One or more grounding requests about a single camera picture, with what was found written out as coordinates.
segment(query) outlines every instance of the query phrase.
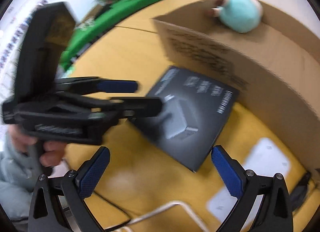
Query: person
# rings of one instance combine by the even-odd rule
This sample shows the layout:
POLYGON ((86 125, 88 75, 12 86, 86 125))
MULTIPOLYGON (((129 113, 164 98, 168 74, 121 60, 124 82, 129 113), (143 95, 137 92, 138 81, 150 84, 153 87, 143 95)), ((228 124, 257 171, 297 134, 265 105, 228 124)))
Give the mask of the person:
MULTIPOLYGON (((9 125, 5 135, 4 150, 0 152, 0 204, 19 231, 27 231, 32 192, 37 178, 28 156, 28 146, 37 138, 24 135, 17 125, 9 125)), ((60 164, 66 143, 48 141, 40 163, 44 166, 60 164)))

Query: stuffed animal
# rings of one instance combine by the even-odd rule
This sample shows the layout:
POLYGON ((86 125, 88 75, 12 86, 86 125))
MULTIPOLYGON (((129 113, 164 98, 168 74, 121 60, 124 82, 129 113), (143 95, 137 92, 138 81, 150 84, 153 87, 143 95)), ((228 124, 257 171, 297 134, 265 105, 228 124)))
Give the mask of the stuffed animal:
POLYGON ((257 0, 212 0, 210 17, 219 17, 229 28, 246 33, 256 28, 262 17, 262 6, 257 0))

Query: product box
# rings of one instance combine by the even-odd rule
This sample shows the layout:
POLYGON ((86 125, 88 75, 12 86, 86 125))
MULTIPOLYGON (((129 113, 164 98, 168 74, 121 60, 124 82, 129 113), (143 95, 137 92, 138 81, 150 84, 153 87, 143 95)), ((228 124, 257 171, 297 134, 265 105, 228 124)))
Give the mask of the product box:
POLYGON ((227 122, 238 90, 202 74, 170 67, 147 96, 162 99, 162 112, 132 122, 154 145, 196 172, 227 122))
POLYGON ((320 181, 320 40, 261 2, 259 26, 244 34, 208 18, 211 0, 154 18, 168 59, 240 91, 237 99, 320 181))

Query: white card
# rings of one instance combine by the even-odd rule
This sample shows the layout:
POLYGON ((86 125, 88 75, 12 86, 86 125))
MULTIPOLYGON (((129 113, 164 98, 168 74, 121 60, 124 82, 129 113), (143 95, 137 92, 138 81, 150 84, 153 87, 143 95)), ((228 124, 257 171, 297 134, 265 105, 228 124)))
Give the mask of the white card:
MULTIPOLYGON (((288 158, 279 150, 279 148, 268 138, 261 138, 252 148, 242 167, 247 170, 253 170, 257 175, 273 177, 276 173, 281 173, 284 177, 290 171, 291 164, 288 158)), ((244 227, 250 224, 259 209, 263 195, 259 195, 251 209, 251 212, 244 224, 244 227)), ((229 212, 235 205, 237 198, 230 196, 226 187, 216 193, 208 202, 207 209, 221 223, 226 219, 229 212)))

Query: blue textured pad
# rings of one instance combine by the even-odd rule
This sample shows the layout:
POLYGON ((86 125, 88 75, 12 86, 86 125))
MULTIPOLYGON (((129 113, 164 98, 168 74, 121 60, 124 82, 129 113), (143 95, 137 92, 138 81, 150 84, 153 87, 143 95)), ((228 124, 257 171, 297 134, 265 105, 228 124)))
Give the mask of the blue textured pad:
POLYGON ((91 196, 109 162, 110 151, 108 148, 104 148, 79 182, 80 198, 84 199, 91 196))
POLYGON ((217 146, 212 149, 211 160, 219 172, 230 195, 239 200, 243 194, 242 181, 217 146))
POLYGON ((136 81, 104 80, 98 84, 98 89, 105 93, 134 93, 138 89, 136 81))

